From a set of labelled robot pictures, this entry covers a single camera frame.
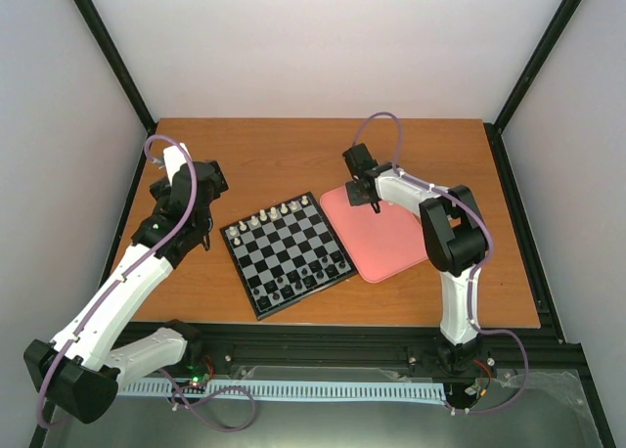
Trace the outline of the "pink plastic tray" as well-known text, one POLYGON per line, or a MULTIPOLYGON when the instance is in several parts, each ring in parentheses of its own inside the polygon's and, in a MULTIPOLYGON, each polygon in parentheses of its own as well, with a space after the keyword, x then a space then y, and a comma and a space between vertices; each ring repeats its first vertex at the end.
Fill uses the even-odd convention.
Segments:
POLYGON ((368 283, 379 283, 427 260, 422 226, 408 210, 384 202, 375 213, 369 205, 352 206, 346 189, 324 193, 320 205, 368 283))

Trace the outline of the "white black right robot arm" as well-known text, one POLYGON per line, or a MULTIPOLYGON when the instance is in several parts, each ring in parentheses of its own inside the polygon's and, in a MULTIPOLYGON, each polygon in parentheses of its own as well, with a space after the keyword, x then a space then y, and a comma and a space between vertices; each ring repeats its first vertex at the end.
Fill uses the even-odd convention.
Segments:
POLYGON ((391 202, 420 220, 426 256, 442 286, 437 359, 444 372, 460 373, 479 354, 478 279, 493 249, 470 188, 444 188, 392 162, 379 164, 363 143, 354 143, 342 156, 351 175, 345 184, 351 206, 367 204, 379 214, 380 204, 391 202))

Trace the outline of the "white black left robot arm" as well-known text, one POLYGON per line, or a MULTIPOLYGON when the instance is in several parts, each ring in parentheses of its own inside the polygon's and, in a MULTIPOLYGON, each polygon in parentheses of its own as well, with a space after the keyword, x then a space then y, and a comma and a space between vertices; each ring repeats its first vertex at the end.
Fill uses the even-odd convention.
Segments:
POLYGON ((200 332, 178 320, 132 343, 115 344, 185 256, 197 246, 209 248, 210 205, 228 189, 217 161, 194 161, 176 141, 156 164, 166 174, 150 188, 155 209, 132 235, 117 267, 69 324, 48 341, 34 340, 23 354, 38 392, 37 422, 44 428, 51 427, 43 414, 46 403, 90 424, 135 381, 174 365, 189 373, 202 363, 200 332))

